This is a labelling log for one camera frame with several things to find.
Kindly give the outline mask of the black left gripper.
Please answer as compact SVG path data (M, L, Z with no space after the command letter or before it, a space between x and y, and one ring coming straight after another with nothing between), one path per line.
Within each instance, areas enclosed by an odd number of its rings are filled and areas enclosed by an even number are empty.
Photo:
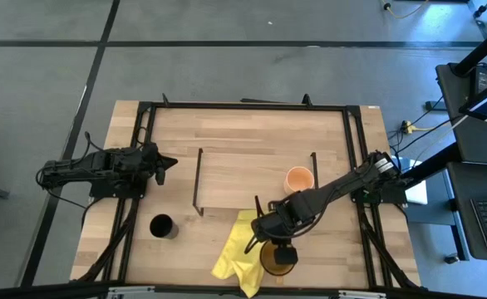
M175 166L178 160L160 154L155 143L145 143L141 150L141 160L137 179L147 181L154 177L158 185L165 183L165 170Z

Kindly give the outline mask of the amber translucent cup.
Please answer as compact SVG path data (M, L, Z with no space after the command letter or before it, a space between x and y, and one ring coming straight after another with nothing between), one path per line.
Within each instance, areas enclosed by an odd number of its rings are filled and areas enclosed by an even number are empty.
M263 269L277 277L285 276L289 274L295 267L295 265L277 265L273 258L273 250L281 244L291 244L288 240L272 240L267 241L260 250L260 262Z

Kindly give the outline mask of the yellow cloth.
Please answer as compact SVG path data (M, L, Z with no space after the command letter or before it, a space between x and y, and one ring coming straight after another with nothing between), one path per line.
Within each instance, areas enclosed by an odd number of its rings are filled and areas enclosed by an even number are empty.
M260 262L263 244L259 243L249 253L244 252L253 237L251 222L256 217L255 210L239 211L224 248L211 271L214 277L222 280L236 276L239 287L247 298L252 298L258 293L265 273Z

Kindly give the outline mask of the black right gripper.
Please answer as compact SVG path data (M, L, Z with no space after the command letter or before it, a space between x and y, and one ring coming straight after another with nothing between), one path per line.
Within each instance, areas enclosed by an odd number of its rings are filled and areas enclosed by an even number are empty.
M276 210L265 213L262 210L258 195L254 196L257 217L251 222L254 238L259 242L272 240L288 240L304 234L303 229L310 226L310 221L294 219L292 215L281 206L280 213ZM295 265L298 263L298 252L291 244L278 245L273 250L273 258L277 265Z

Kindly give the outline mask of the wooden shelf with black legs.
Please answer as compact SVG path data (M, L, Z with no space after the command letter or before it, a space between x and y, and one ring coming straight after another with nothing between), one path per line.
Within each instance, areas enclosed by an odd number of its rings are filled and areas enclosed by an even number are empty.
M254 196L270 201L287 197L283 182L296 166L309 169L318 187L317 154L225 154L198 150L192 205L199 215L205 209L252 209Z

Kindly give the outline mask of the white box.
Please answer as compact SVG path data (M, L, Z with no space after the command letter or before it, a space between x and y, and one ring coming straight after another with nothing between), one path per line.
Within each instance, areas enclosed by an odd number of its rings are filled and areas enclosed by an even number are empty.
M392 160L396 163L396 165L401 169L402 173L411 170L415 166L421 164L420 161L415 159L408 159L408 158L397 158L396 156L391 157ZM407 203L415 203L421 205L428 204L428 197L427 197L427 190L426 190L426 181L423 180L417 185L410 187L406 190L406 199Z

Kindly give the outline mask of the black keyboard desk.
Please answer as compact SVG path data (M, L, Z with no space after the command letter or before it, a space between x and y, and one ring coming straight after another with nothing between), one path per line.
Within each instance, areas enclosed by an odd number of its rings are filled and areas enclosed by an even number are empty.
M487 260L487 247L470 203L472 198L487 197L487 165L449 163L447 170L470 254Z

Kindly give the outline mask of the yellow power plug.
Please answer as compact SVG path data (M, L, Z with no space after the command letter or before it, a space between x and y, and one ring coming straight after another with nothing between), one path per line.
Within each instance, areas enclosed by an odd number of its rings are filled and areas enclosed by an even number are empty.
M399 131L403 134L406 135L411 135L416 131L429 131L432 130L432 127L430 128L419 128L416 127L413 123L411 123L409 120L403 120L400 126Z

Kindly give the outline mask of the black cup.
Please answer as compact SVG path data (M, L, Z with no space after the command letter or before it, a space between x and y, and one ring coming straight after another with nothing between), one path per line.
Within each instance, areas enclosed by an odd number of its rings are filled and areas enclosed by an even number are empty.
M150 221L150 233L155 238L176 238L179 233L179 227L174 220L167 214L158 214Z

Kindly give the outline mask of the peach cup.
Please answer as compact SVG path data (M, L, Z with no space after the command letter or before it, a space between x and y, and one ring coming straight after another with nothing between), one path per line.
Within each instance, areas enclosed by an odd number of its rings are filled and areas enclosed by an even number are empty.
M312 189L314 187L314 176L312 172L302 166L291 168L284 179L283 188L286 195Z

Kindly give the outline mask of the black slanted pole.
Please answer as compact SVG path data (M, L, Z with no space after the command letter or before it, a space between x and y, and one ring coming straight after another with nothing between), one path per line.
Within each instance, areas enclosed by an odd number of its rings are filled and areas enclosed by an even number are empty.
M406 188L413 187L421 181L428 179L433 174L443 170L450 162L461 162L462 157L457 143L453 143L437 154L432 155L429 159L419 165L407 170L401 175L401 178L406 181Z
M465 76L487 56L487 38L481 42L468 56L453 67L457 76Z

